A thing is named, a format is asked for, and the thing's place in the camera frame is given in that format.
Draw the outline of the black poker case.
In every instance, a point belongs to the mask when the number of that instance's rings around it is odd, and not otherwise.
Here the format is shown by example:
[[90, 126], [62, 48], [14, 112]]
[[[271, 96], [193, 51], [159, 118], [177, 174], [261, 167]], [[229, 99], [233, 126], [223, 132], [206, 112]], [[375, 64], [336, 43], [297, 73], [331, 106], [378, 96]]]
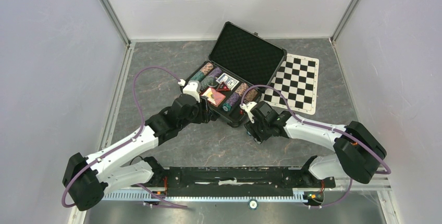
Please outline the black poker case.
[[226, 73], [239, 81], [233, 89], [224, 93], [224, 103], [242, 83], [248, 86], [270, 85], [286, 57], [287, 51], [282, 47], [227, 21], [207, 61], [185, 80], [189, 81], [202, 67], [211, 63], [214, 69], [221, 70], [221, 74]]

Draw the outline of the green yellow blue chip stack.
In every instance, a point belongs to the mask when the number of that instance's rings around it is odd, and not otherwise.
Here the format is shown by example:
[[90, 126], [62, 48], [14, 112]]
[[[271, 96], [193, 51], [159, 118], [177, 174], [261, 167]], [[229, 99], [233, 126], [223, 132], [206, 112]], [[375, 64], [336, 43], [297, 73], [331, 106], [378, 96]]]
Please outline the green yellow blue chip stack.
[[206, 89], [208, 88], [208, 83], [209, 83], [209, 80], [211, 80], [211, 79], [214, 79], [214, 78], [211, 78], [211, 77], [206, 76], [206, 77], [201, 81], [201, 83], [200, 83], [200, 85], [201, 85], [200, 90], [201, 90], [201, 91], [204, 91], [204, 90], [206, 90]]

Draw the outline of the black red all-in triangle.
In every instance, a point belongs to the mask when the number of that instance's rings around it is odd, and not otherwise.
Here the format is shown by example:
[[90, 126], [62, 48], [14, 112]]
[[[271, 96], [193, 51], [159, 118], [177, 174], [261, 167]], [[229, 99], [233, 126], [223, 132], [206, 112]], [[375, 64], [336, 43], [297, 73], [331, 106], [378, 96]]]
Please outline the black red all-in triangle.
[[218, 92], [228, 92], [228, 91], [231, 91], [231, 89], [228, 87], [228, 85], [225, 82], [221, 82], [216, 87], [216, 91], [218, 91]]

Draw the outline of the clear dealer button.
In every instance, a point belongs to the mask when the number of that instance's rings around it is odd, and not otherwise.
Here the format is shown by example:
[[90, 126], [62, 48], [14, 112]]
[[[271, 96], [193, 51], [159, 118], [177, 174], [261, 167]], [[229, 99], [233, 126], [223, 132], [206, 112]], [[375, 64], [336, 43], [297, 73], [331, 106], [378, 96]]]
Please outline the clear dealer button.
[[209, 88], [217, 88], [218, 85], [219, 85], [219, 83], [216, 81], [216, 79], [209, 80], [209, 83], [208, 83]]

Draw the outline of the teal poker chip stack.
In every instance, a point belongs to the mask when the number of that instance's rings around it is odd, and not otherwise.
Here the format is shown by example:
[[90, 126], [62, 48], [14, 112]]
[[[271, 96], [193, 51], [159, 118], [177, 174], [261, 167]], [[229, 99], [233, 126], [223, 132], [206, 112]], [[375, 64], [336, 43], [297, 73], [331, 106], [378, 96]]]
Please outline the teal poker chip stack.
[[201, 82], [206, 75], [202, 71], [197, 71], [189, 80]]

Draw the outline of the pink poker chip stack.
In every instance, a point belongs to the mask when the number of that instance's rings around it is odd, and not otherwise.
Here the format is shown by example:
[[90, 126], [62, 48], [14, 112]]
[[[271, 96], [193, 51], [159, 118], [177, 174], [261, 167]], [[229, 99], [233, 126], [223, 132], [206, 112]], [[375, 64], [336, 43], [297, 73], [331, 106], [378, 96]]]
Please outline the pink poker chip stack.
[[200, 71], [203, 73], [204, 76], [206, 76], [212, 69], [214, 68], [212, 63], [206, 63]]

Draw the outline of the orange blue poker chip stack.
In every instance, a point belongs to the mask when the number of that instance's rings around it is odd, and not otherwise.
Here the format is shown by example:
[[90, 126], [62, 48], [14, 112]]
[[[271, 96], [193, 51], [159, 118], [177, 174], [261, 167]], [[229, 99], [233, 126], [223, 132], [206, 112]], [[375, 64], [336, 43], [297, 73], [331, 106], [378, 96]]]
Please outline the orange blue poker chip stack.
[[246, 83], [241, 83], [234, 91], [238, 96], [242, 96], [244, 92], [249, 88]]

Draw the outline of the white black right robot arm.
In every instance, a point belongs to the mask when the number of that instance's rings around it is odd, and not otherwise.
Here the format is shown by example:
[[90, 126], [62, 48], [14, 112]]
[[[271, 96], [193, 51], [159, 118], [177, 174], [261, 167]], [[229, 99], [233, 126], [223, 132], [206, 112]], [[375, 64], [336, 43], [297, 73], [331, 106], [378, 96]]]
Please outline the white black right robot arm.
[[378, 168], [385, 166], [386, 150], [360, 122], [325, 124], [287, 110], [278, 113], [266, 102], [249, 102], [240, 107], [250, 120], [245, 128], [258, 143], [282, 136], [308, 141], [334, 152], [306, 162], [301, 180], [307, 186], [315, 186], [329, 177], [349, 177], [368, 184]]

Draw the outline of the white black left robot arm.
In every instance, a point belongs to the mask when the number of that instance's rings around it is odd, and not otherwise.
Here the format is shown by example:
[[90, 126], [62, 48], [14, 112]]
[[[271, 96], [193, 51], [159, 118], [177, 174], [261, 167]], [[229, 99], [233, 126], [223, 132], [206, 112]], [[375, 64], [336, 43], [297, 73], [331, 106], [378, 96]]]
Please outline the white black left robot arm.
[[208, 123], [210, 118], [206, 97], [196, 100], [191, 95], [181, 94], [171, 106], [151, 116], [122, 140], [87, 156], [73, 154], [62, 179], [65, 187], [62, 205], [84, 211], [114, 190], [140, 183], [160, 185], [164, 179], [161, 169], [144, 160], [127, 167], [124, 164], [175, 138], [187, 125]]

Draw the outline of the purple poker chip stack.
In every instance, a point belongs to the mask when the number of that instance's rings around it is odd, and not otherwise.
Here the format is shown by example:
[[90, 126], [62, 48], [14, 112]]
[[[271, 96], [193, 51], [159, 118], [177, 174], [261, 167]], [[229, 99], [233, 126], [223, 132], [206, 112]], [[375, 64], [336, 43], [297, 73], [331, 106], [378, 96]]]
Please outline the purple poker chip stack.
[[222, 73], [223, 71], [219, 67], [216, 67], [207, 76], [217, 79]]

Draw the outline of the brown poker chip stack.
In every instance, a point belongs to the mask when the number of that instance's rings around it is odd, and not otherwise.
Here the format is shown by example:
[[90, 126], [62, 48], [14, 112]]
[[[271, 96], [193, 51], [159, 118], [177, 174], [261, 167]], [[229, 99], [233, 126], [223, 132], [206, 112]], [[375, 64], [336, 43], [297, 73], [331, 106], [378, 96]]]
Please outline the brown poker chip stack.
[[245, 103], [251, 102], [256, 98], [257, 94], [258, 94], [258, 91], [256, 89], [251, 89], [247, 92], [243, 101]]

